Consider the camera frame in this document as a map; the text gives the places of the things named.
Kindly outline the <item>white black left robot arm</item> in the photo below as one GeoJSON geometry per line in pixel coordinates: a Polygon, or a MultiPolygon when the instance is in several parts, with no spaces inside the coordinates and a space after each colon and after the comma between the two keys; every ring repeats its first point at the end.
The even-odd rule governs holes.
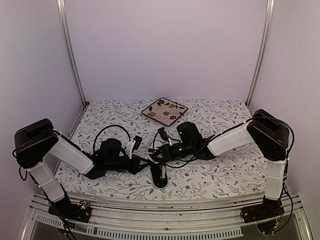
{"type": "Polygon", "coordinates": [[[148,165],[145,158],[133,153],[141,141],[136,136],[126,147],[122,147],[120,141],[109,138],[100,149],[89,154],[56,130],[49,119],[44,118],[14,134],[12,155],[49,200],[55,203],[55,209],[63,217],[70,217],[75,211],[74,205],[65,199],[67,195],[46,159],[60,160],[90,180],[102,178],[107,172],[114,171],[135,175],[148,165]]]}

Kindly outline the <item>white shoelace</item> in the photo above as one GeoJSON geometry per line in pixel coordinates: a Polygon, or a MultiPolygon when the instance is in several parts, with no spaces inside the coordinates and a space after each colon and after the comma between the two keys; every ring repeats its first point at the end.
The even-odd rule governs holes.
{"type": "Polygon", "coordinates": [[[160,180],[164,180],[166,178],[166,166],[162,158],[156,155],[156,151],[148,148],[147,149],[147,158],[151,161],[150,170],[152,177],[158,176],[160,180]]]}

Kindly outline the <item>black canvas sneaker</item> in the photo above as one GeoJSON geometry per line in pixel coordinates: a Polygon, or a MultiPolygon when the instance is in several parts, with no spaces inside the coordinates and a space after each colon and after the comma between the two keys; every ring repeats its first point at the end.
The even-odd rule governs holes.
{"type": "Polygon", "coordinates": [[[150,164],[152,184],[157,189],[164,189],[168,185],[166,166],[158,163],[150,164]]]}

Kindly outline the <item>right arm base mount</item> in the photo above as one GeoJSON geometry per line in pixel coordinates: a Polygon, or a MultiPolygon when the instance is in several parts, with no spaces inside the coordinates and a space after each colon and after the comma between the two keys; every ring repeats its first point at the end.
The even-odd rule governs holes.
{"type": "Polygon", "coordinates": [[[251,223],[277,217],[284,213],[285,210],[280,200],[263,198],[262,203],[243,207],[240,216],[245,223],[251,223]]]}

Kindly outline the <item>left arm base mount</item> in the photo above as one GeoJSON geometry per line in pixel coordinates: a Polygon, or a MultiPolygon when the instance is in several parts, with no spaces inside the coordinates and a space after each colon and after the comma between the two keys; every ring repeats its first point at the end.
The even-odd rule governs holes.
{"type": "Polygon", "coordinates": [[[57,202],[51,202],[48,213],[64,219],[88,223],[92,210],[87,202],[72,203],[68,198],[63,198],[57,202]]]}

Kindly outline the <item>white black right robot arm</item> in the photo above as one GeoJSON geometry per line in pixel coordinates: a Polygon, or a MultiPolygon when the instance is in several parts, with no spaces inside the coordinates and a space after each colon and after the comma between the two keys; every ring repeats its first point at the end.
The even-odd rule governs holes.
{"type": "Polygon", "coordinates": [[[153,185],[163,189],[175,177],[177,197],[185,199],[231,197],[262,192],[262,218],[278,210],[287,176],[289,153],[294,142],[290,127],[268,112],[257,110],[249,119],[209,137],[195,123],[176,128],[180,140],[172,143],[163,128],[147,153],[153,185]]]}

